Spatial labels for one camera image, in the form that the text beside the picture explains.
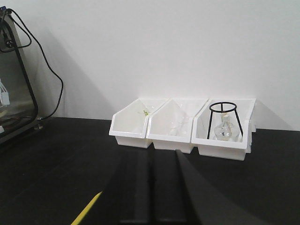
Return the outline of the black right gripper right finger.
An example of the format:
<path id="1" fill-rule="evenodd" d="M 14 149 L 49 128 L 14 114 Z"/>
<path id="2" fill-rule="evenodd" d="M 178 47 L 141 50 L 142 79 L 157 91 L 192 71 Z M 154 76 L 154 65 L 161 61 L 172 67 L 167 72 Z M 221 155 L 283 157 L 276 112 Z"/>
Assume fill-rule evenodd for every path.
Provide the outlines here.
<path id="1" fill-rule="evenodd" d="M 154 215 L 164 225 L 297 225 L 300 164 L 253 155 L 234 161 L 157 150 Z"/>

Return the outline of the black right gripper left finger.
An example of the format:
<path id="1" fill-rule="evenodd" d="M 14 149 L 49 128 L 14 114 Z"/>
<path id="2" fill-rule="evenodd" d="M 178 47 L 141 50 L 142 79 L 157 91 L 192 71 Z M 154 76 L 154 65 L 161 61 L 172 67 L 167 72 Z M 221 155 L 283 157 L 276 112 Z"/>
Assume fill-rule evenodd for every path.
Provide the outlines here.
<path id="1" fill-rule="evenodd" d="M 127 152 L 81 225 L 149 225 L 150 172 L 145 151 Z"/>

